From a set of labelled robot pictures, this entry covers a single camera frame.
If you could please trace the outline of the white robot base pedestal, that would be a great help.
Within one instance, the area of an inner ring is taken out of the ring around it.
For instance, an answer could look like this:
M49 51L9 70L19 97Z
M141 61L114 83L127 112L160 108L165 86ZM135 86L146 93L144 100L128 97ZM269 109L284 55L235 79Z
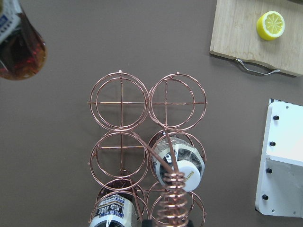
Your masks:
M255 208L264 215L303 216L303 107L270 99Z

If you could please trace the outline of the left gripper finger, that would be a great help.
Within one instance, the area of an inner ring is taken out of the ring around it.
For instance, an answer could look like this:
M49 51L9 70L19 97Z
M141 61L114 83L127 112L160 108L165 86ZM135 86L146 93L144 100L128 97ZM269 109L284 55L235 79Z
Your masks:
M144 219L141 227L194 227L191 220L181 222L161 222L154 219Z

